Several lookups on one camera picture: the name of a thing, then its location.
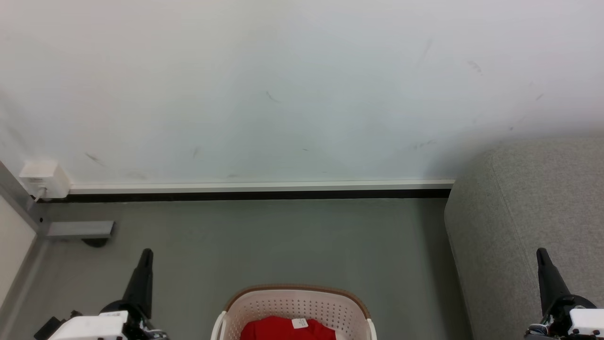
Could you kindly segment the red garment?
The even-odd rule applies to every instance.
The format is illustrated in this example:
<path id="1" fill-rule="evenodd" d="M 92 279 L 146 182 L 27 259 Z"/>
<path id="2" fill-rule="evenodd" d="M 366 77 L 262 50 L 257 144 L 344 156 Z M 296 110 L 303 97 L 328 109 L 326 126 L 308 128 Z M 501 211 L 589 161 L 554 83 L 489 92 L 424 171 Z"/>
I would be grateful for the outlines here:
<path id="1" fill-rule="evenodd" d="M 240 340 L 337 340 L 334 330 L 315 319 L 269 316 L 247 323 Z"/>

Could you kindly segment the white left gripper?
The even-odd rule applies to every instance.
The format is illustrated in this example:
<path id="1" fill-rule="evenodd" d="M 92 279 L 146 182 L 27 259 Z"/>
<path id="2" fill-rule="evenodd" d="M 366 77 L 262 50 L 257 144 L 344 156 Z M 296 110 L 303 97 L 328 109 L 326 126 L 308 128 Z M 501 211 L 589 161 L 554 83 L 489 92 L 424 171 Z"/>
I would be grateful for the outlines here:
<path id="1" fill-rule="evenodd" d="M 123 300 L 92 316 L 74 316 L 47 340 L 163 340 L 152 319 L 153 251 L 144 249 L 128 282 Z"/>

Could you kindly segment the white and black baseboard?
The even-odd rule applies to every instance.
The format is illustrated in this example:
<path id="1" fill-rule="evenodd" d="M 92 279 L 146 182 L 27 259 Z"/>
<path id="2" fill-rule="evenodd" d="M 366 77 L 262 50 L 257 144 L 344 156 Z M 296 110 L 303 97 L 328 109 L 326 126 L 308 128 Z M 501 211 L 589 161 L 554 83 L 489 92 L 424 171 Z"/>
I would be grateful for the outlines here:
<path id="1" fill-rule="evenodd" d="M 267 183 L 72 185 L 44 203 L 211 202 L 239 200 L 447 198 L 453 179 Z"/>

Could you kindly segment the white wall socket box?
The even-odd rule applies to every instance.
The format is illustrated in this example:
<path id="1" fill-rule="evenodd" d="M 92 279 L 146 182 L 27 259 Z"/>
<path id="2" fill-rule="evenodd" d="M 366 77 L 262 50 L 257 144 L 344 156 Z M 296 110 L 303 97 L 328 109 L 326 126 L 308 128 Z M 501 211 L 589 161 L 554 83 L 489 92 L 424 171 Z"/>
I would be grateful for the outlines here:
<path id="1" fill-rule="evenodd" d="M 71 181 L 55 161 L 31 161 L 24 165 L 19 180 L 28 194 L 38 198 L 65 198 Z"/>

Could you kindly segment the grey fabric sofa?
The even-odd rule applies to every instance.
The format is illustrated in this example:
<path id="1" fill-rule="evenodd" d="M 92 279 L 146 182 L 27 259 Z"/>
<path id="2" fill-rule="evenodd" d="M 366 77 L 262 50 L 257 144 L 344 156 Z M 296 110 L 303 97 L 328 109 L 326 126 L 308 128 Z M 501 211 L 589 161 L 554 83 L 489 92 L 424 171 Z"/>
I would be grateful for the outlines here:
<path id="1" fill-rule="evenodd" d="M 499 146 L 470 162 L 445 227 L 474 340 L 522 340 L 542 318 L 537 250 L 604 308 L 604 137 Z"/>

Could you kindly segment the beige perforated laundry basket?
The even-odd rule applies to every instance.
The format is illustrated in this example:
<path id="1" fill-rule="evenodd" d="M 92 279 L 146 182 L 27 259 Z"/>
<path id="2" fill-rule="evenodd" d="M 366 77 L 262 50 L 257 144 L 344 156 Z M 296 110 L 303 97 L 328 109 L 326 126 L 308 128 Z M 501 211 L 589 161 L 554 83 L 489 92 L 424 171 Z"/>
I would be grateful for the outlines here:
<path id="1" fill-rule="evenodd" d="M 296 325 L 315 319 L 335 331 L 336 340 L 378 340 L 369 310 L 356 295 L 295 284 L 251 286 L 236 293 L 218 315 L 210 340 L 239 340 L 248 323 L 270 316 Z"/>

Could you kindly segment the grey metal frame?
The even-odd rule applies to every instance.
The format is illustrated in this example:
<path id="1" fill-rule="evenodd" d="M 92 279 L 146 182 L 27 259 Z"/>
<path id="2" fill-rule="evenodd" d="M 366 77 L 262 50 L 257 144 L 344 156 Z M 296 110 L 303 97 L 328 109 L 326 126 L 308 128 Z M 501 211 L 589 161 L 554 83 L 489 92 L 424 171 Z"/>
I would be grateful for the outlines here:
<path id="1" fill-rule="evenodd" d="M 117 225 L 115 221 L 52 221 L 46 206 L 35 202 L 1 161 L 0 196 L 43 239 L 110 239 Z"/>

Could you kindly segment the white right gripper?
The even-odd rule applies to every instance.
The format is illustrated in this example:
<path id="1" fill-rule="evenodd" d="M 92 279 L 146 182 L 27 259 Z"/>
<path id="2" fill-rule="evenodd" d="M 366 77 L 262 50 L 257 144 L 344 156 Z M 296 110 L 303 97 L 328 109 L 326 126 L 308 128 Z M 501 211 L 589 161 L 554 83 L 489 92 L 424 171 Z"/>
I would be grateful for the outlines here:
<path id="1" fill-rule="evenodd" d="M 571 295 L 548 251 L 536 252 L 543 317 L 526 330 L 526 340 L 604 340 L 604 308 Z"/>

